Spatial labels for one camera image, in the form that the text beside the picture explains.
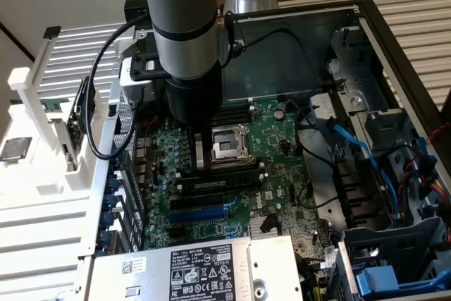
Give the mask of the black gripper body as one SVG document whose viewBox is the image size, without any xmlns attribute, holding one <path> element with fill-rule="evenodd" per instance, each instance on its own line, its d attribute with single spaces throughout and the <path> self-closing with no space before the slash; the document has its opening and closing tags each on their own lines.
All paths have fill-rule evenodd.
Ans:
<svg viewBox="0 0 451 301">
<path fill-rule="evenodd" d="M 197 128 L 208 123 L 223 101 L 220 74 L 205 75 L 195 80 L 165 80 L 168 105 L 181 123 Z"/>
</svg>

